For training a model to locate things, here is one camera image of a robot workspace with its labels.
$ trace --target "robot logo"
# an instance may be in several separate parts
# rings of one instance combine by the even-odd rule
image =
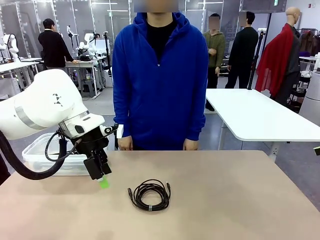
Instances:
[[[55,96],[55,98],[56,98],[56,102],[55,102],[54,104],[60,104],[60,106],[63,107],[62,104],[61,104],[61,102],[59,102],[59,99],[60,99],[61,97],[58,96],[58,94],[56,94],[56,93],[53,94],[53,96]]]

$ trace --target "black hair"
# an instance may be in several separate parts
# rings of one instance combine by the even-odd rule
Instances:
[[[247,11],[246,19],[248,19],[248,24],[251,25],[256,19],[256,15],[252,11]]]
[[[221,19],[220,15],[216,12],[211,14],[210,17],[219,17],[219,19]]]
[[[55,22],[50,18],[45,19],[42,23],[45,29],[51,29],[52,26],[55,26]]]

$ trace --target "gray floor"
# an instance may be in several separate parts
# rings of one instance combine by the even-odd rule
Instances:
[[[219,88],[223,88],[226,84],[225,78],[219,79]],[[113,125],[113,117],[103,113],[112,113],[112,101],[104,98],[112,95],[112,91],[104,91],[104,94],[94,100],[85,101],[90,112],[105,115],[105,126]],[[200,150],[216,150],[218,148],[220,129],[222,121],[217,114],[205,114],[206,124],[200,134],[199,147]],[[32,136],[10,141],[10,144],[16,155],[22,158],[22,151],[36,138],[44,133],[53,133],[56,127],[46,129]],[[297,187],[310,199],[314,206],[320,211],[320,157],[317,157],[313,151],[314,147],[319,146],[316,142],[292,142],[284,143],[279,150],[276,164],[282,171],[297,185]],[[109,150],[112,151],[114,139],[110,140]],[[225,150],[261,150],[269,153],[270,145],[263,142],[242,142],[237,140],[233,134],[228,131],[225,139]]]

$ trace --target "red shawl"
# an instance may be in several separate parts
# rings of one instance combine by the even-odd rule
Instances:
[[[255,89],[259,92],[268,89],[276,96],[283,82],[294,41],[291,26],[286,23],[282,31],[265,47],[259,66]]]

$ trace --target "beige tabletop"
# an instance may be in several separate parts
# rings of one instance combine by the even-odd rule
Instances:
[[[261,151],[108,155],[108,189],[84,176],[13,174],[0,187],[0,240],[320,239],[320,213]],[[150,178],[170,183],[168,209],[132,206],[127,188]]]

